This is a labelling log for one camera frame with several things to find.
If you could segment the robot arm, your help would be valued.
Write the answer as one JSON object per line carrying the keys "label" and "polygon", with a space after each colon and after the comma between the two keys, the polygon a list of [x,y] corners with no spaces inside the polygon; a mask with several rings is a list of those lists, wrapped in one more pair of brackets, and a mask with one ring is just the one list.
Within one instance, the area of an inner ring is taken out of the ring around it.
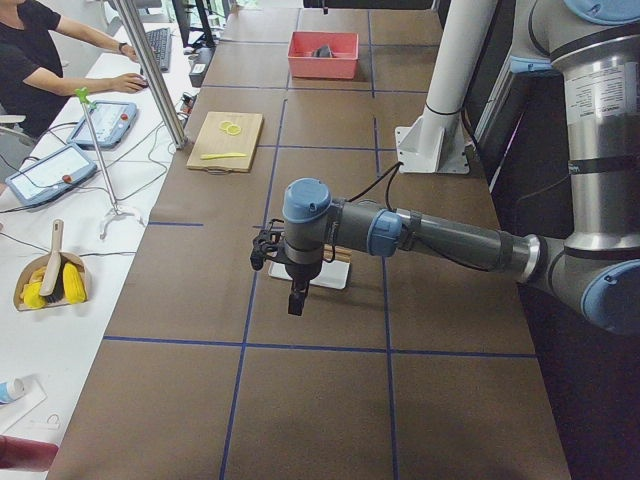
{"label": "robot arm", "polygon": [[284,194],[283,229],[254,238],[254,269],[280,263],[288,310],[337,247],[389,257],[397,250],[512,276],[615,334],[639,330],[639,5],[635,1],[520,1],[511,49],[516,73],[564,80],[573,230],[565,239],[515,236],[416,211],[333,197],[302,178]]}

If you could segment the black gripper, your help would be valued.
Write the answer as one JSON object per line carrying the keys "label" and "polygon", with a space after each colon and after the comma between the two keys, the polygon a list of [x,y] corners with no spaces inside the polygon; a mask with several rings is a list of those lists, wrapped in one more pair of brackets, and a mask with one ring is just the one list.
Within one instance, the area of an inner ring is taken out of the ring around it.
{"label": "black gripper", "polygon": [[255,271],[263,268],[266,261],[281,264],[291,278],[288,313],[301,316],[309,292],[310,282],[321,272],[321,244],[308,240],[298,233],[290,236],[284,220],[271,219],[252,240],[251,267]]}

